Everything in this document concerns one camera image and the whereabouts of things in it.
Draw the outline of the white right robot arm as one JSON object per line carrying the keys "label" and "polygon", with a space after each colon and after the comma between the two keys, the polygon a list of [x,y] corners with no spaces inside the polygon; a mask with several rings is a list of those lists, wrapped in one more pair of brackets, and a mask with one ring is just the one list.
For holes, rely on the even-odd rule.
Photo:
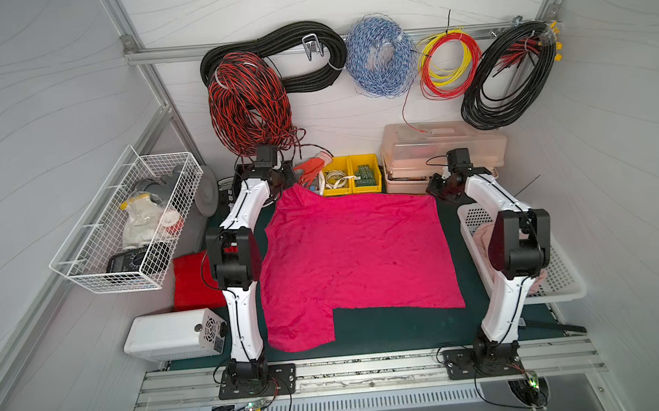
{"label": "white right robot arm", "polygon": [[550,215],[518,201],[487,168],[474,166],[468,149],[449,150],[446,161],[449,175],[435,173],[426,192],[448,202],[466,195],[493,219],[487,254],[497,275],[470,359],[476,365],[510,361],[517,355],[518,323],[530,288],[549,265]]}

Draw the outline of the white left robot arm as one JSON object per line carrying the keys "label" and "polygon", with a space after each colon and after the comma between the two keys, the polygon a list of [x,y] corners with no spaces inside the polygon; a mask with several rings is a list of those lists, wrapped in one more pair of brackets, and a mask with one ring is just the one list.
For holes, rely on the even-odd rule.
{"label": "white left robot arm", "polygon": [[231,211],[205,235],[210,275],[227,302],[232,349],[225,379],[235,386],[269,381],[256,307],[262,257],[254,229],[263,207],[294,182],[279,149],[258,145],[255,160],[235,170],[239,192]]}

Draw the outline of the magenta t-shirt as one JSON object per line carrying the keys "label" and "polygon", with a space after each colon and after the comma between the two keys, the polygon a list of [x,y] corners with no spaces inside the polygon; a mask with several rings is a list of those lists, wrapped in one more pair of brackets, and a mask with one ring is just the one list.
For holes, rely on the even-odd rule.
{"label": "magenta t-shirt", "polygon": [[260,296],[276,350],[335,341],[337,309],[466,306],[430,196],[323,198],[293,187],[265,233]]}

